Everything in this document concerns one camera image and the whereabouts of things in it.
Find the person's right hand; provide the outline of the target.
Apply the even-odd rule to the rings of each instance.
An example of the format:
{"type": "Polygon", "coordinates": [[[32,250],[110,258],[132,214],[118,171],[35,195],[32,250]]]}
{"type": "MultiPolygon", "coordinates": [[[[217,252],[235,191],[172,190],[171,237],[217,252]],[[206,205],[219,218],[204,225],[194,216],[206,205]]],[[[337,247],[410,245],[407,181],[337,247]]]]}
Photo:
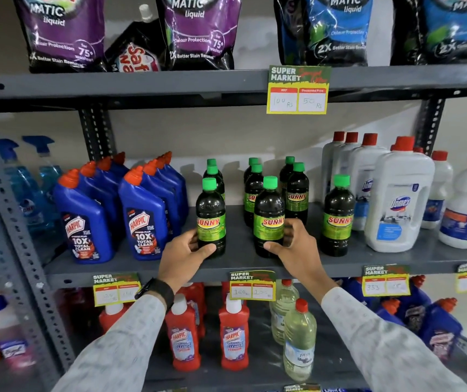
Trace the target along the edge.
{"type": "Polygon", "coordinates": [[[326,294],[337,287],[327,275],[317,248],[315,237],[306,230],[300,219],[286,218],[283,243],[290,241],[295,250],[293,261],[282,261],[288,273],[296,278],[321,304],[326,294]]]}

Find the red white-capped cleaner bottle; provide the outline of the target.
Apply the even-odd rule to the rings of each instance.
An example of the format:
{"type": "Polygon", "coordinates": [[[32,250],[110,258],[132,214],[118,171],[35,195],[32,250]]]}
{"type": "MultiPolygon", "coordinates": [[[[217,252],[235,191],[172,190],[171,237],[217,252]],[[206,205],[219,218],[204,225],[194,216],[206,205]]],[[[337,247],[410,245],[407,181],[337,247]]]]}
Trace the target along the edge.
{"type": "Polygon", "coordinates": [[[250,310],[241,300],[227,294],[225,305],[219,310],[223,369],[240,371],[249,365],[249,316],[250,310]]]}
{"type": "Polygon", "coordinates": [[[198,349],[196,314],[183,294],[175,295],[173,305],[165,315],[165,324],[173,367],[181,372],[197,370],[201,365],[201,356],[198,349]]]}
{"type": "Polygon", "coordinates": [[[108,330],[126,313],[133,303],[115,303],[105,305],[99,315],[99,324],[102,333],[105,334],[108,330]]]}
{"type": "Polygon", "coordinates": [[[195,323],[199,339],[203,339],[206,333],[204,315],[206,314],[205,290],[203,282],[185,283],[178,291],[183,294],[187,304],[195,311],[195,323]]]}

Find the person's left forearm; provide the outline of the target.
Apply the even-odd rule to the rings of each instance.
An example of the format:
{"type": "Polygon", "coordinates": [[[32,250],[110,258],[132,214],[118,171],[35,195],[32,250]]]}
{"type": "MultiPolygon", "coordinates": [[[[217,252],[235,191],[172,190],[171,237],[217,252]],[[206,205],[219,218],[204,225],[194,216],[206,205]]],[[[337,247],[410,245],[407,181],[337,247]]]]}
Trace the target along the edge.
{"type": "Polygon", "coordinates": [[[83,349],[51,392],[142,392],[166,309],[158,296],[139,298],[83,349]]]}

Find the clear yellowish red-capped bottle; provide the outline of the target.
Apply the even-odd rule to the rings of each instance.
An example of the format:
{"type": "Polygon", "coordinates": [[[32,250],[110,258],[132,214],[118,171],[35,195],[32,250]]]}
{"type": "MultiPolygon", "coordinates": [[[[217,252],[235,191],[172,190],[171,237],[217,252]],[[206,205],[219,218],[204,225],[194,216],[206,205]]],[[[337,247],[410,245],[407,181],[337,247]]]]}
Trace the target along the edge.
{"type": "Polygon", "coordinates": [[[313,369],[317,335],[317,320],[305,299],[298,298],[284,317],[283,335],[285,372],[294,381],[305,382],[313,369]]]}
{"type": "Polygon", "coordinates": [[[274,340],[284,345],[284,318],[295,308],[299,291],[294,286],[293,279],[282,279],[276,283],[275,301],[269,303],[271,311],[271,330],[274,340]]]}

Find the purple detergent pouch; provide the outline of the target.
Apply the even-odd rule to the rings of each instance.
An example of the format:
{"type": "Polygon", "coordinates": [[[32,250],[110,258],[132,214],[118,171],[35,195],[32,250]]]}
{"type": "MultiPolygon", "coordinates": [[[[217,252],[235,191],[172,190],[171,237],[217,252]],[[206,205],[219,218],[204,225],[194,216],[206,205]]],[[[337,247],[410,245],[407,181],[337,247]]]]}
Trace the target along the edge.
{"type": "Polygon", "coordinates": [[[156,0],[169,71],[229,71],[242,0],[156,0]]]}
{"type": "Polygon", "coordinates": [[[105,0],[13,0],[33,74],[87,71],[104,55],[105,0]]]}

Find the cluster of dark green-capped bottles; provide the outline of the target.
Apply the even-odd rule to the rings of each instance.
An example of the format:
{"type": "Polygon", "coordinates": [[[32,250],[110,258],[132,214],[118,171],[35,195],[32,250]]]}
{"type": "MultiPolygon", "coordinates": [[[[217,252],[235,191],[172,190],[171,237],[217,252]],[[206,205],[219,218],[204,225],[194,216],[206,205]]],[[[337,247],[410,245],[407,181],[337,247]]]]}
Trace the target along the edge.
{"type": "MultiPolygon", "coordinates": [[[[324,212],[321,237],[326,242],[322,247],[323,251],[333,257],[345,256],[348,251],[348,239],[351,235],[352,223],[353,223],[353,205],[354,197],[352,193],[347,189],[349,184],[349,176],[337,175],[336,181],[340,182],[342,186],[335,188],[328,194],[328,200],[333,202],[335,205],[339,205],[339,208],[332,208],[329,211],[324,212]]],[[[253,217],[254,217],[254,206],[252,210],[252,233],[253,233],[253,217]]],[[[294,213],[291,210],[285,208],[285,219],[294,218],[294,213]]]]}

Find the grey metal shelving rack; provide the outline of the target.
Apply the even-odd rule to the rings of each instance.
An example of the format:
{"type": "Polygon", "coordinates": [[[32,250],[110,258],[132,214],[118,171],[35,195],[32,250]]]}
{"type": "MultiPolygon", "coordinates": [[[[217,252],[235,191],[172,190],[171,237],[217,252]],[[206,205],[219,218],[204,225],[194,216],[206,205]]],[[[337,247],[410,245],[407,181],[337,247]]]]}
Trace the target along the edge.
{"type": "MultiPolygon", "coordinates": [[[[154,73],[52,73],[0,76],[0,113],[78,111],[84,127],[90,158],[100,159],[115,151],[108,110],[176,109],[214,106],[253,106],[267,104],[269,70],[175,71],[154,73]]],[[[467,65],[335,67],[331,70],[328,101],[382,102],[423,100],[417,123],[416,145],[431,151],[444,109],[444,100],[467,97],[467,65]]],[[[8,383],[0,390],[17,392],[42,389],[47,392],[73,363],[77,351],[65,329],[54,300],[58,289],[91,286],[101,271],[130,274],[137,272],[145,282],[157,273],[157,262],[138,262],[120,243],[111,262],[78,265],[67,256],[61,237],[39,238],[39,252],[27,230],[23,216],[4,172],[0,157],[0,290],[8,295],[20,316],[24,336],[37,358],[37,374],[8,383]]],[[[205,264],[195,279],[219,281],[230,271],[271,270],[276,276],[289,277],[277,259],[258,257],[251,234],[244,227],[241,209],[229,205],[228,238],[225,255],[205,264]]],[[[438,230],[422,231],[413,249],[393,255],[374,252],[363,235],[351,238],[346,257],[323,260],[330,277],[354,276],[364,266],[405,265],[414,274],[455,273],[467,265],[467,250],[454,249],[438,241],[438,230]]],[[[365,381],[332,325],[319,306],[310,307],[319,321],[325,345],[317,348],[314,381],[322,388],[364,388],[365,381]]],[[[294,383],[281,373],[270,359],[277,355],[264,335],[251,343],[255,350],[252,369],[243,373],[222,370],[218,348],[204,343],[202,367],[192,373],[178,373],[168,363],[168,354],[160,353],[164,342],[154,351],[143,390],[159,391],[184,388],[189,392],[235,392],[281,390],[294,383]]],[[[467,382],[467,356],[459,350],[448,362],[449,368],[467,382]]]]}

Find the pink liquid blue-capped bottle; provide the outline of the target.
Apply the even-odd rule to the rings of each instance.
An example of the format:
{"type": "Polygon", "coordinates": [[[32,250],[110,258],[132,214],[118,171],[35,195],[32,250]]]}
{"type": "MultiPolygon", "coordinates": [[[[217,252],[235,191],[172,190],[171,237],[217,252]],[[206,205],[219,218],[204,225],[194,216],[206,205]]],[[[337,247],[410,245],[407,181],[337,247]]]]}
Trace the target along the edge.
{"type": "Polygon", "coordinates": [[[15,372],[36,363],[17,314],[3,295],[0,295],[0,354],[15,372]]]}

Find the black pouch with white cap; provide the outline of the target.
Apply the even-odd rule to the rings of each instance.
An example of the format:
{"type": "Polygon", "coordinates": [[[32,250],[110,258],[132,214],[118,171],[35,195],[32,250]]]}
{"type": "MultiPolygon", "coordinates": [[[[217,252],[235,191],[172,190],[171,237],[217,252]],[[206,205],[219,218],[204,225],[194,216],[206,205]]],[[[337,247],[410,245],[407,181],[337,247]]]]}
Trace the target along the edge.
{"type": "Polygon", "coordinates": [[[105,72],[142,73],[165,70],[166,44],[158,18],[147,4],[139,6],[140,20],[133,21],[106,50],[105,72]]]}

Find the black wristwatch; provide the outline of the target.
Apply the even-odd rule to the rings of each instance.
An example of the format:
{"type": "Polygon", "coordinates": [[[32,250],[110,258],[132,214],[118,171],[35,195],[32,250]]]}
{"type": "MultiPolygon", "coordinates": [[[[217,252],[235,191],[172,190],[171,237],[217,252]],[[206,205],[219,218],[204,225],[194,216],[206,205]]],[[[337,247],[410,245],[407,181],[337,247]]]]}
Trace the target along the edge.
{"type": "Polygon", "coordinates": [[[155,277],[146,282],[135,294],[134,300],[139,300],[146,294],[153,294],[157,296],[163,304],[165,304],[165,313],[167,313],[173,306],[175,294],[172,288],[155,277]]]}

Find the blue orange-capped bottle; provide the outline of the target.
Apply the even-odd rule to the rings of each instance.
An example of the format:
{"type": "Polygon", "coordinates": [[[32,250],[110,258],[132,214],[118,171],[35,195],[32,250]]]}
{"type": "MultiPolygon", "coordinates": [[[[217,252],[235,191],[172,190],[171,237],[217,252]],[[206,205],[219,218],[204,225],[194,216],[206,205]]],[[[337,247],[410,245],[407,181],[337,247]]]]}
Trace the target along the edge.
{"type": "Polygon", "coordinates": [[[456,298],[447,297],[428,305],[418,331],[422,342],[441,362],[449,360],[463,330],[461,323],[452,315],[457,302],[456,298]]]}
{"type": "Polygon", "coordinates": [[[418,335],[425,318],[426,308],[432,303],[429,296],[422,290],[426,280],[425,275],[410,277],[409,296],[400,296],[400,305],[396,316],[408,330],[418,335]]]}
{"type": "Polygon", "coordinates": [[[375,310],[377,306],[376,297],[366,297],[362,292],[362,277],[348,277],[342,283],[342,288],[354,297],[361,304],[370,310],[375,310]]]}
{"type": "Polygon", "coordinates": [[[396,313],[400,306],[400,300],[397,298],[389,298],[387,300],[381,301],[378,309],[375,311],[376,315],[381,319],[405,327],[405,324],[400,320],[396,313]]]}

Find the blue detergent pouch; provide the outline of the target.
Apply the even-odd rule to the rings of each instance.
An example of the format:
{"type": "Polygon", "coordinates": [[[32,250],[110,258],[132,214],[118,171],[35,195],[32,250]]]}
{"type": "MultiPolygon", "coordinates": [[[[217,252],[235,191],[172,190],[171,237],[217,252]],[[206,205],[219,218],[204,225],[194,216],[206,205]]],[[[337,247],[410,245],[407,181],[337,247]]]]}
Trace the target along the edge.
{"type": "Polygon", "coordinates": [[[391,65],[467,64],[467,0],[392,0],[391,65]]]}
{"type": "Polygon", "coordinates": [[[282,65],[367,66],[374,0],[273,0],[282,65]]]}

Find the person's right forearm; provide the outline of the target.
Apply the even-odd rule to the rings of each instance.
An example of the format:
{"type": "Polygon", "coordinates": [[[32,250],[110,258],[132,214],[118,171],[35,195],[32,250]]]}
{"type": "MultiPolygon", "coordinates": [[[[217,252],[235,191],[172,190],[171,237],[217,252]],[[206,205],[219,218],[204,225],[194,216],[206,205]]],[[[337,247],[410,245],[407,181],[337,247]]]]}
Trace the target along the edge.
{"type": "Polygon", "coordinates": [[[467,383],[419,337],[383,320],[336,284],[321,307],[373,392],[467,392],[467,383]]]}

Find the rows of blue toilet cleaners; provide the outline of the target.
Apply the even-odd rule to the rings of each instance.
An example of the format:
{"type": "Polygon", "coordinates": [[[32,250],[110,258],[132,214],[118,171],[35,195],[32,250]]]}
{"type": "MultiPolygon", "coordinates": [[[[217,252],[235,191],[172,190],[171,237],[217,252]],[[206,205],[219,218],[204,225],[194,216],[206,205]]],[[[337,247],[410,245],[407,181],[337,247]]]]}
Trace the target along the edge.
{"type": "Polygon", "coordinates": [[[53,198],[77,263],[109,262],[122,240],[135,260],[161,259],[189,212],[185,182],[169,168],[170,155],[128,168],[121,152],[58,178],[53,198]]]}

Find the group of white red-capped bottles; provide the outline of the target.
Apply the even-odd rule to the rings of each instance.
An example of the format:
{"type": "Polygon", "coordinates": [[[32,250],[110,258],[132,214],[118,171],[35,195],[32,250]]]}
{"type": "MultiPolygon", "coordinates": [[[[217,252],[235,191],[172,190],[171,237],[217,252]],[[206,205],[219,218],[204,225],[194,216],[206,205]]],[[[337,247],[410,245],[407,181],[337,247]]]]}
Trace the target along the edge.
{"type": "Polygon", "coordinates": [[[413,248],[420,229],[436,229],[451,212],[446,191],[453,178],[449,151],[430,156],[414,150],[413,136],[398,136],[390,150],[367,133],[348,152],[348,175],[354,207],[348,229],[363,231],[376,252],[400,253],[413,248]]]}

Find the blue spray bottle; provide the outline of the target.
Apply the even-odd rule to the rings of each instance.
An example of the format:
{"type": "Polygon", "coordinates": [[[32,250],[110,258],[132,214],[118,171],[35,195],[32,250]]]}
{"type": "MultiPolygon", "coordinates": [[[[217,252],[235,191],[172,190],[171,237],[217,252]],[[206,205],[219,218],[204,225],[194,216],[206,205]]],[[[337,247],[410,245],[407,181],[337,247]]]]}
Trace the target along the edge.
{"type": "Polygon", "coordinates": [[[19,145],[8,138],[0,138],[0,156],[5,164],[11,188],[32,237],[38,237],[53,228],[51,212],[45,197],[26,166],[15,152],[19,145]]]}
{"type": "Polygon", "coordinates": [[[54,144],[54,139],[43,135],[24,135],[22,140],[35,148],[40,158],[39,175],[41,177],[41,191],[47,202],[55,204],[53,190],[59,177],[63,174],[61,167],[52,157],[49,145],[54,144]]]}

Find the dark green-capped cleaner bottle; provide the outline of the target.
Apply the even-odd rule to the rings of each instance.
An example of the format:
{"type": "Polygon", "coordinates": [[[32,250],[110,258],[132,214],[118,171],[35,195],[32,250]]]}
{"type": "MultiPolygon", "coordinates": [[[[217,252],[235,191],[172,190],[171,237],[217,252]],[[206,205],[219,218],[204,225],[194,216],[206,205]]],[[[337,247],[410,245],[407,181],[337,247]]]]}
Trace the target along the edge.
{"type": "Polygon", "coordinates": [[[276,257],[264,248],[264,243],[283,243],[285,202],[277,188],[278,177],[263,177],[263,191],[255,201],[253,239],[257,255],[263,258],[276,257]]]}
{"type": "Polygon", "coordinates": [[[196,202],[196,227],[199,248],[210,243],[216,245],[215,252],[206,258],[208,260],[220,257],[226,249],[226,205],[217,191],[216,178],[203,178],[202,188],[196,202]]]}

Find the person's left hand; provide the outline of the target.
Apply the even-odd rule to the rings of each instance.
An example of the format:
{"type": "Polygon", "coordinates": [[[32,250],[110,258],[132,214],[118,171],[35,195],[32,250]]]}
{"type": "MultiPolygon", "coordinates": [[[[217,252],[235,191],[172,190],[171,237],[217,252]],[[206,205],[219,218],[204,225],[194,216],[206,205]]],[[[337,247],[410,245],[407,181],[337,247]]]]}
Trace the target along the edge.
{"type": "Polygon", "coordinates": [[[160,260],[157,279],[167,283],[175,294],[196,274],[198,268],[189,265],[189,255],[198,248],[196,229],[188,230],[167,243],[160,260]]]}

